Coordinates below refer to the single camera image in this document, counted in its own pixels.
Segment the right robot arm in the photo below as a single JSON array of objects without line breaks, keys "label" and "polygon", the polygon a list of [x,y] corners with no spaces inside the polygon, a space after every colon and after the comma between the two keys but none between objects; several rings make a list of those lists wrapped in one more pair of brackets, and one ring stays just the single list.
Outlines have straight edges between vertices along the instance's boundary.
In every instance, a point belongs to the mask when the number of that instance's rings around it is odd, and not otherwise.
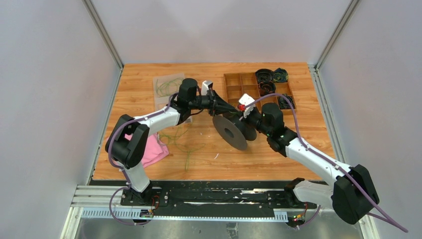
[{"label": "right robot arm", "polygon": [[299,133],[284,125],[283,113],[275,103],[266,103],[262,111],[239,105],[243,122],[266,135],[275,151],[293,159],[317,174],[325,183],[297,178],[285,188],[285,202],[292,208],[303,202],[333,209],[346,223],[355,224],[379,203],[369,171],[339,162],[308,144]]}]

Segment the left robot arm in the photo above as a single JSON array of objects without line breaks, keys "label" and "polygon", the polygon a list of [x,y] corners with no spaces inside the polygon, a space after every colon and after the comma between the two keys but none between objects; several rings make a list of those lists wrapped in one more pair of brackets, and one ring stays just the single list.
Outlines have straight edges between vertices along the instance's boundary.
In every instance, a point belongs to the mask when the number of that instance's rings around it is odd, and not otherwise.
[{"label": "left robot arm", "polygon": [[237,112],[233,105],[216,93],[212,82],[205,82],[200,87],[197,80],[185,78],[164,108],[137,118],[122,115],[118,119],[105,150],[110,164],[123,173],[127,185],[125,190],[133,193],[133,199],[139,205],[146,206],[153,198],[150,179],[141,163],[148,137],[180,125],[192,116],[193,110],[199,113],[206,110],[212,117]]}]

